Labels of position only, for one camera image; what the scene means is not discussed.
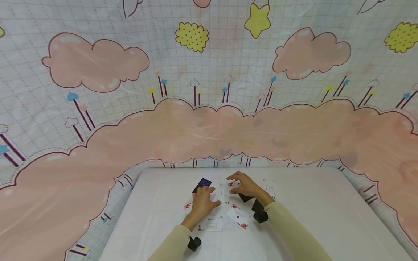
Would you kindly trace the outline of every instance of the white table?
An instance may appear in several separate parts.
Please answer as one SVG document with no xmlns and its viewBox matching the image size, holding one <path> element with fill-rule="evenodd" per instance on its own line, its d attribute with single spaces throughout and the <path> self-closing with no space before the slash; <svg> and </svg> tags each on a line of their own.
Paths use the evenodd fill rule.
<svg viewBox="0 0 418 261">
<path fill-rule="evenodd" d="M 335 168 L 145 169 L 123 209 L 100 261 L 145 261 L 185 217 L 183 205 L 204 177 L 224 183 L 235 171 L 263 184 L 276 183 L 277 200 L 315 236 L 334 261 L 411 261 L 371 208 Z M 232 202 L 242 203 L 238 195 Z M 246 203 L 251 209 L 251 200 Z M 185 260 L 292 260 L 268 222 L 254 219 L 247 230 L 224 216 L 224 231 L 193 231 L 202 245 Z"/>
</svg>

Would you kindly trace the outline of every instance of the black clip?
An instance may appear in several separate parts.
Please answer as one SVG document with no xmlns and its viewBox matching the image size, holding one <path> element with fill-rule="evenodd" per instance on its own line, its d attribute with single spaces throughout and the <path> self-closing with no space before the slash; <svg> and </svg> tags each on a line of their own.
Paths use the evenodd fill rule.
<svg viewBox="0 0 418 261">
<path fill-rule="evenodd" d="M 200 245 L 202 244 L 202 240 L 200 240 L 200 238 L 195 238 L 192 239 L 191 236 L 190 238 L 190 242 L 187 245 L 187 247 L 192 250 L 193 252 L 196 252 L 196 250 L 200 247 Z"/>
<path fill-rule="evenodd" d="M 253 217 L 259 224 L 268 220 L 268 214 L 265 211 L 254 212 Z"/>
</svg>

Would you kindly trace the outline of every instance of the black object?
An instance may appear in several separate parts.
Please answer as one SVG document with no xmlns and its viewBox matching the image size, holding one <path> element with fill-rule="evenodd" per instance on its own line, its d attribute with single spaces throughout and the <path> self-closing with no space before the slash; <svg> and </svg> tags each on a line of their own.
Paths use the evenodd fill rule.
<svg viewBox="0 0 418 261">
<path fill-rule="evenodd" d="M 192 239 L 191 236 L 190 238 L 190 242 L 187 245 L 187 247 L 192 250 L 193 252 L 196 252 L 196 250 L 200 247 L 200 245 L 202 244 L 202 240 L 200 240 L 200 238 L 194 238 Z"/>
<path fill-rule="evenodd" d="M 258 200 L 254 202 L 254 205 L 252 205 L 251 209 L 255 212 L 253 217 L 258 223 L 261 224 L 268 220 L 268 214 L 264 211 L 263 206 Z"/>
<path fill-rule="evenodd" d="M 266 222 L 268 220 L 268 214 L 265 211 L 255 212 L 253 217 L 259 224 Z"/>
<path fill-rule="evenodd" d="M 194 188 L 192 193 L 196 193 L 198 188 L 201 188 L 203 186 L 209 187 L 211 184 L 212 184 L 212 181 L 202 178 L 197 184 L 197 186 Z"/>
<path fill-rule="evenodd" d="M 247 201 L 249 201 L 250 199 L 252 199 L 253 197 L 249 197 L 249 196 L 246 196 L 246 195 L 244 195 L 244 194 L 241 194 L 241 193 L 238 193 L 238 195 L 240 196 L 240 198 L 242 199 L 242 201 L 245 203 L 245 202 L 247 202 Z"/>
</svg>

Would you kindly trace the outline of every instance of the beige sleeve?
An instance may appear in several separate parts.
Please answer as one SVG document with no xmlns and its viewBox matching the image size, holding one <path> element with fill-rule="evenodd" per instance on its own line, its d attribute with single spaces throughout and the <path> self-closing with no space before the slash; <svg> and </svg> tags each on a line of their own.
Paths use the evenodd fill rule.
<svg viewBox="0 0 418 261">
<path fill-rule="evenodd" d="M 264 210 L 270 224 L 286 241 L 295 261 L 332 261 L 314 236 L 281 203 L 272 202 Z"/>
<path fill-rule="evenodd" d="M 185 226 L 175 226 L 148 261 L 180 261 L 189 244 L 191 231 Z"/>
</svg>

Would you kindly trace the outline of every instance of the yellow polka dot cookie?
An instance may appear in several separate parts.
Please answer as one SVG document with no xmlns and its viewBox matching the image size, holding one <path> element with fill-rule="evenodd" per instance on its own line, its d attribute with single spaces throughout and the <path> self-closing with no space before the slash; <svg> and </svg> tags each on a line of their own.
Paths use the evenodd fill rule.
<svg viewBox="0 0 418 261">
<path fill-rule="evenodd" d="M 400 23 L 385 39 L 386 46 L 395 50 L 395 53 L 406 52 L 416 42 L 418 42 L 418 25 L 416 23 Z"/>
<path fill-rule="evenodd" d="M 179 23 L 176 31 L 176 42 L 195 52 L 203 52 L 206 42 L 209 40 L 209 31 L 204 30 L 203 26 L 193 23 Z"/>
</svg>

